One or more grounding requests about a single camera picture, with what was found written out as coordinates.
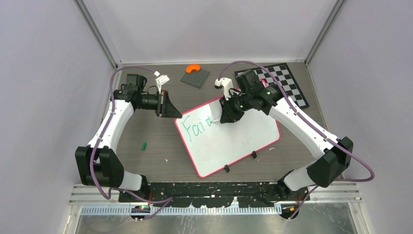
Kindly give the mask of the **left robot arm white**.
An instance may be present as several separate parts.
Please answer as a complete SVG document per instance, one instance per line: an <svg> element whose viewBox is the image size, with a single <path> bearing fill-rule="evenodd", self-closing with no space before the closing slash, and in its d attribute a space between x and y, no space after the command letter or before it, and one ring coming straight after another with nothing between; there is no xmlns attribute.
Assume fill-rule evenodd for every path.
<svg viewBox="0 0 413 234"><path fill-rule="evenodd" d="M157 117L181 118L162 85L169 81L166 75L157 76L154 94L145 91L147 78L127 75L125 84L114 90L109 110L95 136L86 146L75 151L81 183L86 186L108 187L131 191L138 202L149 197L149 186L144 175L127 172L116 155L117 145L128 120L137 109L153 110Z"/></svg>

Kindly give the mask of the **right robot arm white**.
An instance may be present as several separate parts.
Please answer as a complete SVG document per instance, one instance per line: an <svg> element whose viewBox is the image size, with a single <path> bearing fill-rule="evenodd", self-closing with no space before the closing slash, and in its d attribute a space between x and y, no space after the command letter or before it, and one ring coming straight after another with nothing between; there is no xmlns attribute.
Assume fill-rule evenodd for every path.
<svg viewBox="0 0 413 234"><path fill-rule="evenodd" d="M277 83L264 84L254 71L247 70L235 80L238 90L229 78L218 78L214 83L224 94L219 100L221 124L235 123L252 109L261 111L284 125L315 158L309 165L291 170L278 180L277 190L282 199L291 200L298 190L308 186L327 188L349 167L349 153L354 144L348 137L339 139L323 129L296 106Z"/></svg>

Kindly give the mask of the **whiteboard with pink frame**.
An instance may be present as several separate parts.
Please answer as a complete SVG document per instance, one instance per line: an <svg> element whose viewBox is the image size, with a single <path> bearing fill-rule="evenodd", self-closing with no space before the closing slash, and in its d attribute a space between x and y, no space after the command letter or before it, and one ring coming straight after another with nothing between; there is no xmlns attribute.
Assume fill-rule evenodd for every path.
<svg viewBox="0 0 413 234"><path fill-rule="evenodd" d="M212 123L221 117L219 99L212 99L183 113L175 126L200 178L208 177L281 138L275 119L248 110L235 123Z"/></svg>

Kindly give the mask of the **green marker cap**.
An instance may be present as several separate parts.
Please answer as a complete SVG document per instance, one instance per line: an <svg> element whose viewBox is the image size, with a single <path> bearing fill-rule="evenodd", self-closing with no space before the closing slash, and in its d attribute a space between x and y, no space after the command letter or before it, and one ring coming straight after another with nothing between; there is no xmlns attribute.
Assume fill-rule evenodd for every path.
<svg viewBox="0 0 413 234"><path fill-rule="evenodd" d="M144 142L143 145L142 145L142 147L141 147L141 150L144 151L144 150L146 149L146 147L147 147L147 143Z"/></svg>

